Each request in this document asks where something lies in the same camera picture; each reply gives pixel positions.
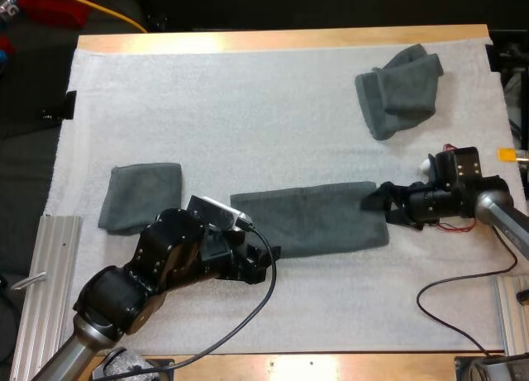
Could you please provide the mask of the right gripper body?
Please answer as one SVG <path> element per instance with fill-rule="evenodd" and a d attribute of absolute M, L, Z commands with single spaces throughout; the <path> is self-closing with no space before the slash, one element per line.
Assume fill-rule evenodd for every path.
<path fill-rule="evenodd" d="M 442 217 L 455 215 L 455 196 L 431 183 L 400 186 L 387 182 L 385 218 L 389 224 L 421 230 Z"/>

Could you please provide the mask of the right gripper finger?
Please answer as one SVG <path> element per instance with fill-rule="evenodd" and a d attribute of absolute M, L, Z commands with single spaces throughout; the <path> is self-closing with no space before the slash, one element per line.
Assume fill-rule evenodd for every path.
<path fill-rule="evenodd" d="M 372 193 L 361 200 L 360 207 L 365 211 L 387 212 L 391 209 L 393 184 L 391 182 L 382 183 Z"/>

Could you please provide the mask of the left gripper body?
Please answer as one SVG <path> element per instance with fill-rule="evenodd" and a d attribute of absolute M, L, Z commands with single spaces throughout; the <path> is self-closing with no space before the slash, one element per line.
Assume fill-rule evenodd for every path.
<path fill-rule="evenodd" d="M 272 260 L 265 244 L 249 243 L 244 232 L 209 231 L 198 253 L 197 281 L 209 279 L 258 284 Z"/>

